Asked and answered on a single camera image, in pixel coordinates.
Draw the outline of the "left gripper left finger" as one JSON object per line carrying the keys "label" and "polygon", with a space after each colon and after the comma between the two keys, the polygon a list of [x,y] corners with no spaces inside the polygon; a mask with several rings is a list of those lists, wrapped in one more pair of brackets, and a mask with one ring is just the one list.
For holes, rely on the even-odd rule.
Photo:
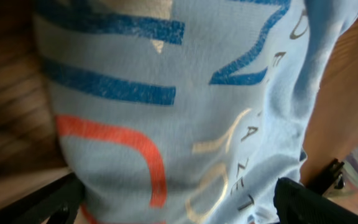
{"label": "left gripper left finger", "polygon": [[85,186],[66,175],[0,209],[0,224],[73,224],[85,198]]}

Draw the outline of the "light blue printed t-shirt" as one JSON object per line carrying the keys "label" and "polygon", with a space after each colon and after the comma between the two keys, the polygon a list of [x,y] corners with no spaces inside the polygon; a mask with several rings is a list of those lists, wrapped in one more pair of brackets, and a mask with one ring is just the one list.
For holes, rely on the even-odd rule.
{"label": "light blue printed t-shirt", "polygon": [[60,147],[91,223],[276,223],[358,0],[37,0]]}

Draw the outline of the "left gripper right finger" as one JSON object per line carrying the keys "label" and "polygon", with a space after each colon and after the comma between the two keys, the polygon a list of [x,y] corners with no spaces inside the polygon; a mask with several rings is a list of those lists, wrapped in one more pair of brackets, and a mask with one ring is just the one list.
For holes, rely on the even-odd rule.
{"label": "left gripper right finger", "polygon": [[278,179],[273,204],[280,224],[358,224],[358,215],[289,178]]}

